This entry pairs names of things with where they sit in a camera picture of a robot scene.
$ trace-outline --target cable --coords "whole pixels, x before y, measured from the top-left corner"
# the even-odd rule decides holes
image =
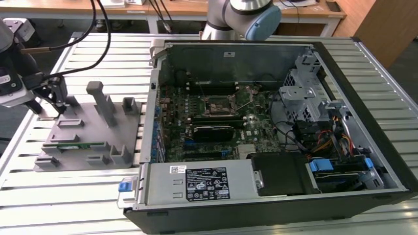
[[[273,102],[274,102],[274,99],[277,97],[277,95],[279,94],[281,90],[278,90],[274,94],[274,96],[271,97],[271,102],[270,102],[270,107],[269,107],[269,113],[270,113],[270,121],[271,123],[274,124],[274,121],[273,121],[273,117],[271,117],[271,110],[273,110]],[[275,126],[275,129],[278,130],[278,132],[285,135],[298,146],[298,148],[304,151],[304,152],[310,152],[309,149],[302,145],[302,143],[299,141],[297,141],[290,135],[287,135],[278,127],[277,125]]]
[[[320,133],[320,135],[318,135],[318,143],[317,143],[317,144],[321,143],[321,136],[322,136],[322,134],[329,133],[329,132],[332,132],[332,131],[328,130],[328,131],[322,131],[322,132]]]
[[[169,16],[169,18],[170,18],[170,21],[171,21],[171,23],[174,24],[175,22],[174,22],[174,20],[173,20],[173,18],[171,18],[171,15],[170,15],[170,12],[169,12],[169,10],[167,10],[167,8],[166,8],[166,4],[165,4],[163,0],[161,0],[161,2],[162,2],[162,5],[163,5],[165,10],[166,10],[166,12],[167,12],[167,16]]]
[[[64,72],[58,72],[55,74],[50,74],[44,77],[44,79],[50,79],[50,78],[54,78],[54,77],[59,77],[59,76],[63,76],[66,74],[71,74],[71,73],[75,73],[75,72],[82,72],[82,71],[86,71],[86,70],[90,70],[90,69],[94,69],[99,64],[101,62],[103,61],[105,59],[105,56],[107,55],[107,52],[110,50],[110,47],[111,47],[111,41],[113,41],[113,34],[111,34],[111,22],[110,22],[110,19],[107,17],[107,13],[106,13],[106,9],[103,7],[103,4],[101,2],[101,0],[97,0],[98,1],[98,4],[101,6],[101,10],[103,12],[103,17],[105,17],[105,22],[106,22],[106,27],[107,27],[107,45],[106,45],[106,48],[105,48],[105,51],[103,51],[103,54],[101,56],[101,58],[98,59],[98,61],[88,67],[84,67],[84,68],[80,68],[80,69],[75,69],[75,70],[68,70],[68,71],[64,71]]]
[[[157,15],[159,16],[161,20],[163,21],[163,25],[165,25],[165,28],[167,30],[167,33],[171,33],[173,30],[171,30],[171,27],[170,27],[170,25],[167,24],[167,22],[165,20],[163,13],[162,13],[162,10],[159,8],[157,0],[154,0],[154,2],[153,2],[153,0],[150,0],[150,4],[151,4],[151,6],[153,6],[153,8],[154,8],[154,10],[157,12]]]
[[[299,22],[301,22],[299,6],[297,6],[291,1],[290,1],[290,3],[291,3],[293,6],[286,5],[282,0],[279,0],[279,1],[281,1],[281,3],[282,3],[286,7],[295,7],[295,8],[297,8],[298,23],[297,23],[297,27],[295,27],[295,33],[294,33],[294,34],[297,34],[297,32],[298,32],[298,26],[299,26]]]
[[[154,5],[154,3],[153,3],[153,0],[150,0],[150,4],[151,4],[151,6],[153,6],[153,8],[154,8],[154,10],[155,10],[155,12],[157,12],[157,15],[159,16],[161,20],[165,21],[163,15],[162,15],[161,12],[157,10],[155,5]]]
[[[7,142],[11,142],[12,139],[11,138],[4,138],[4,137],[0,137],[0,141],[7,141]]]
[[[350,151],[350,154],[354,156],[354,154],[353,154],[353,148],[354,148],[353,140],[345,134],[342,134],[342,138],[345,138],[349,141],[349,151]]]
[[[291,121],[278,121],[274,125],[279,124],[279,123],[286,123],[287,125],[293,126],[294,123]]]
[[[80,38],[78,38],[74,42],[68,43],[68,44],[64,44],[62,46],[58,46],[58,47],[50,47],[50,51],[54,51],[54,50],[62,50],[67,47],[71,47],[74,45],[76,45],[90,34],[94,26],[95,26],[95,23],[97,23],[97,6],[94,4],[94,0],[90,0],[91,2],[91,8],[93,8],[93,20],[91,20],[91,24],[90,24],[90,28],[88,30],[84,32],[83,36]]]

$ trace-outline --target metal bracket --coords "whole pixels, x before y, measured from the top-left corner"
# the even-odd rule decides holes
[[[150,45],[150,55],[151,55],[151,60],[150,60],[150,65],[154,67],[155,58],[157,54],[161,53],[166,49],[166,40],[162,39],[155,39],[151,41]]]
[[[305,98],[316,97],[312,88],[304,88],[298,86],[281,87],[281,96],[287,100],[304,100]]]
[[[334,101],[322,101],[321,104],[318,105],[318,110],[320,110],[320,118],[328,118],[329,117],[329,110],[330,109],[341,109],[345,107],[345,104],[341,100],[334,100]]]

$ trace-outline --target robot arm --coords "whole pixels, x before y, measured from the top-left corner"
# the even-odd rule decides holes
[[[266,40],[281,22],[273,0],[210,0],[205,40]]]
[[[63,77],[47,78],[31,55],[23,54],[14,31],[0,20],[0,105],[24,104],[42,113],[35,97],[47,100],[59,114],[66,110],[67,86]]]

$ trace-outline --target power cable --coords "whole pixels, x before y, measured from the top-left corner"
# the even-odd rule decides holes
[[[174,20],[173,20],[173,18],[171,18],[171,15],[170,15],[170,12],[169,12],[169,10],[167,10],[167,7],[166,7],[166,4],[165,4],[163,0],[161,0],[161,2],[162,2],[162,5],[163,5],[165,10],[166,10],[166,12],[167,12],[167,16],[169,16],[169,18],[170,18],[170,21],[171,21],[171,23],[174,24],[175,22],[174,22]]]
[[[59,77],[59,76],[63,76],[63,75],[67,75],[67,74],[71,74],[71,73],[75,73],[75,72],[82,72],[82,71],[94,69],[101,64],[101,62],[105,59],[105,56],[107,55],[107,52],[109,52],[110,47],[111,47],[111,41],[113,41],[113,34],[111,34],[111,30],[110,30],[111,22],[110,22],[110,19],[109,19],[107,13],[106,13],[106,9],[105,9],[105,6],[103,6],[101,0],[97,0],[97,1],[98,1],[99,6],[101,6],[101,10],[103,12],[103,17],[105,17],[105,22],[106,22],[106,27],[107,27],[107,44],[106,44],[106,48],[105,48],[105,51],[102,53],[102,56],[101,56],[98,61],[91,66],[87,66],[87,67],[80,68],[80,69],[74,69],[74,70],[68,70],[68,71],[64,71],[64,72],[54,73],[51,75],[47,75],[44,77],[46,79],[50,79],[50,78],[54,78],[54,77]]]
[[[282,0],[279,0],[279,1],[281,1],[281,3],[282,3],[286,7],[295,7],[295,8],[297,8],[298,23],[297,23],[295,32],[294,32],[294,34],[297,34],[297,32],[298,32],[298,26],[299,26],[299,22],[301,22],[301,14],[299,14],[299,7],[301,7],[301,6],[297,6],[291,1],[290,1],[290,3],[291,3],[293,6],[286,5]]]
[[[302,145],[302,143],[301,143],[299,141],[297,141],[295,138],[293,138],[289,134],[286,134],[286,133],[281,130],[281,128],[277,127],[277,124],[275,124],[274,121],[273,121],[273,117],[271,117],[273,102],[274,102],[275,97],[277,97],[277,95],[279,94],[279,92],[281,92],[281,90],[278,90],[277,93],[274,94],[274,96],[271,97],[271,102],[270,102],[270,107],[269,107],[269,113],[270,113],[270,120],[271,120],[271,123],[274,124],[275,129],[278,130],[278,132],[279,132],[283,136],[286,136],[286,137],[295,143],[295,145],[298,146],[298,148],[299,148],[304,152],[309,153],[310,151],[309,151],[309,149]]]
[[[97,6],[94,4],[94,0],[90,0],[91,2],[91,8],[93,8],[93,20],[91,20],[91,24],[90,24],[90,28],[88,30],[84,32],[83,36],[80,38],[78,38],[76,40],[74,40],[74,42],[68,43],[68,44],[64,44],[62,46],[58,46],[58,47],[50,47],[50,51],[54,51],[54,50],[62,50],[67,47],[71,47],[74,45],[76,45],[80,41],[83,41],[83,39],[88,36],[88,34],[91,33],[93,31],[93,28],[95,26],[95,23],[97,23]]]
[[[162,10],[159,8],[158,1],[154,0],[154,2],[153,2],[153,0],[150,0],[150,4],[151,4],[151,6],[153,6],[153,8],[154,8],[154,10],[157,12],[157,15],[159,16],[159,18],[161,18],[161,20],[163,22],[163,25],[165,25],[165,28],[167,30],[167,33],[173,33],[171,26],[167,24],[167,22],[165,20],[163,12],[162,12]]]

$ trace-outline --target green circuit board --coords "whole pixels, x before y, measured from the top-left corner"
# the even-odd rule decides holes
[[[253,92],[253,85],[239,85],[234,95],[190,95],[185,88],[163,87],[161,89],[163,118],[162,126],[166,143],[166,162],[210,161],[239,159],[238,146],[253,144],[257,152],[281,151],[281,143],[273,129],[267,113],[271,91]],[[194,118],[238,117],[230,141],[195,142],[193,130],[202,126],[222,126],[222,121],[194,122]],[[222,153],[221,159],[206,157],[202,153]],[[202,157],[189,158],[190,154]]]

